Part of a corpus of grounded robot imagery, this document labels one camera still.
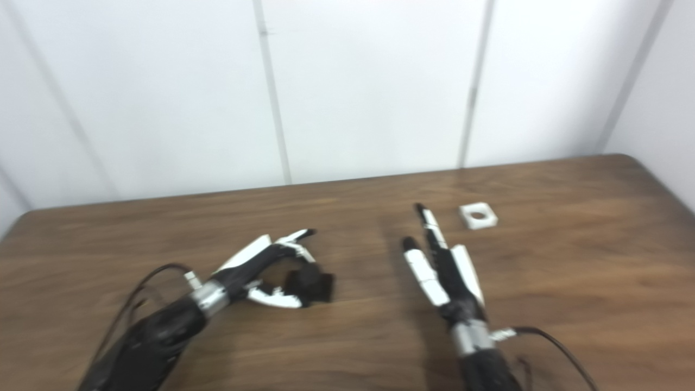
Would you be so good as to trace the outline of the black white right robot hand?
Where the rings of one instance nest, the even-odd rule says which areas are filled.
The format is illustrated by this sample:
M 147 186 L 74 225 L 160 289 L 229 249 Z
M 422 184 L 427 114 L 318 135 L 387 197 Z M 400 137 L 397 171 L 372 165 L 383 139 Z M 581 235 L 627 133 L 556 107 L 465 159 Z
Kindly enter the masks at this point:
M 433 212 L 414 205 L 424 229 L 427 248 L 414 237 L 402 240 L 405 260 L 427 299 L 450 326 L 468 321 L 488 322 L 484 298 L 469 254 L 463 245 L 450 247 Z

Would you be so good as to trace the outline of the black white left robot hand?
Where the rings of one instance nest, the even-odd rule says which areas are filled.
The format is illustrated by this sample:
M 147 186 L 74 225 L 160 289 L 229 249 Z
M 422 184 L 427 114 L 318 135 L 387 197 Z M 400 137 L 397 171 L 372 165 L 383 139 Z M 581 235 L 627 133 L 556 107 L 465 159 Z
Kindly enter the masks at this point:
M 306 237 L 315 235 L 315 229 L 302 229 L 285 237 L 272 240 L 268 234 L 256 238 L 245 248 L 224 262 L 211 276 L 224 288 L 228 302 L 248 299 L 257 304 L 299 309 L 307 307 L 296 294 L 288 294 L 279 286 L 263 288 L 263 280 L 259 275 L 275 262 L 286 258 L 294 258 L 307 264 L 315 264 L 315 259 L 306 247 L 299 243 Z

